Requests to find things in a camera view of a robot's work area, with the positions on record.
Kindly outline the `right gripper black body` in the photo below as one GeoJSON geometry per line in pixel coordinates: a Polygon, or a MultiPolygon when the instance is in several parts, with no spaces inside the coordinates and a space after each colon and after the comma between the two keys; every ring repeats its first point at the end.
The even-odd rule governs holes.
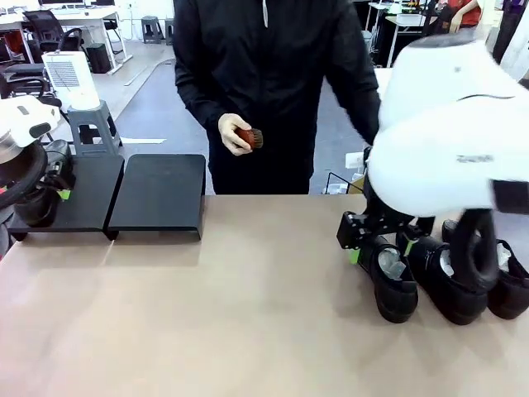
{"type": "Polygon", "coordinates": [[[394,233],[414,219],[411,215],[390,208],[374,192],[370,184],[364,184],[363,191],[366,199],[366,208],[363,212],[366,216],[365,225],[374,235],[394,233]]]}

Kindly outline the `person's right hand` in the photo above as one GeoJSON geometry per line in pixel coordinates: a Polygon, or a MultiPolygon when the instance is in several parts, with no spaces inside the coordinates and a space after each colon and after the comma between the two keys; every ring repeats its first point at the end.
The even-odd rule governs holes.
{"type": "Polygon", "coordinates": [[[241,139],[237,134],[238,128],[250,130],[249,123],[244,121],[235,113],[224,113],[218,120],[218,131],[223,145],[235,156],[246,155],[252,152],[250,145],[241,139]]]}

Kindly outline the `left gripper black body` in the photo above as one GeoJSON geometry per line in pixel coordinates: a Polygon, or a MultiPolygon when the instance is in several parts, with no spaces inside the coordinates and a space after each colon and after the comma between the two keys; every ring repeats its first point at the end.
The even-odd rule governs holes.
{"type": "Polygon", "coordinates": [[[74,161],[69,143],[52,141],[45,147],[47,167],[43,183],[52,189],[72,189],[75,185],[74,161]]]}

